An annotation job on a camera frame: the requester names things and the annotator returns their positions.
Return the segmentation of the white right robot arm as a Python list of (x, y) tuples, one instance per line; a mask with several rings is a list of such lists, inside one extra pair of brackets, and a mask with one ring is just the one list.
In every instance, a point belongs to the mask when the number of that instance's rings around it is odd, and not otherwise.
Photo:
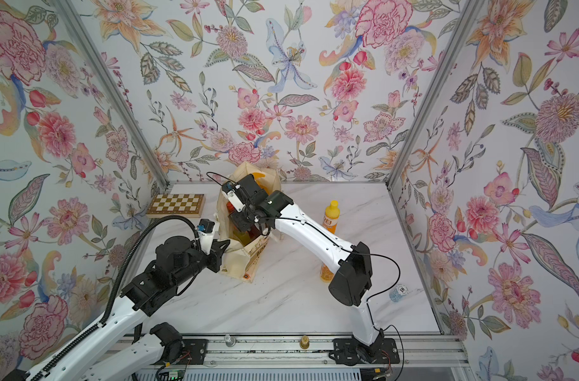
[(328, 285), (339, 303), (354, 310), (353, 337), (364, 346), (372, 346), (379, 333), (369, 316), (365, 296), (372, 287), (370, 250), (363, 243), (351, 244), (315, 222), (285, 193), (267, 193), (249, 174), (221, 186), (226, 201), (234, 208), (231, 222), (242, 232), (253, 228), (261, 233), (277, 230), (291, 237), (313, 253), (334, 274)]

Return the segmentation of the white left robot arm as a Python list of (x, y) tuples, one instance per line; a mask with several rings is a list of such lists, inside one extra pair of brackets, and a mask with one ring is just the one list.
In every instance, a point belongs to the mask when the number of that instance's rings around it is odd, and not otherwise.
[(28, 371), (13, 370), (8, 380), (115, 380), (145, 365), (179, 360), (187, 351), (184, 339), (169, 323), (112, 357), (102, 356), (127, 331), (144, 323), (172, 298), (181, 295), (201, 272), (218, 272), (230, 242), (176, 236), (156, 249), (156, 258), (111, 301), (99, 319), (54, 355)]

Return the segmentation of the cream canvas shopping bag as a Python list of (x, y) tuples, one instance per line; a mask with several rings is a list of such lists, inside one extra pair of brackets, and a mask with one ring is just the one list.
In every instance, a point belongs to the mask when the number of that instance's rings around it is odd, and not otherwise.
[[(248, 162), (243, 162), (228, 177), (231, 180), (239, 181), (256, 171), (266, 174), (266, 177), (262, 180), (261, 187), (269, 195), (273, 191), (281, 190), (281, 176), (276, 170), (259, 168)], [(220, 224), (219, 237), (221, 240), (229, 239), (231, 244), (224, 254), (220, 271), (228, 277), (252, 283), (259, 266), (259, 260), (270, 238), (256, 236), (256, 230), (246, 233), (238, 231), (229, 219), (229, 213), (233, 210), (234, 208), (224, 198), (221, 190), (216, 203), (216, 218)]]

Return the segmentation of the large orange pump soap bottle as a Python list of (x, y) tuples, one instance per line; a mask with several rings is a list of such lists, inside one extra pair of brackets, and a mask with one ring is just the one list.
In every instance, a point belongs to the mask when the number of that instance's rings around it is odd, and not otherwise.
[(266, 174), (260, 171), (256, 171), (252, 173), (252, 176), (254, 177), (256, 183), (262, 186), (262, 180), (266, 177)]

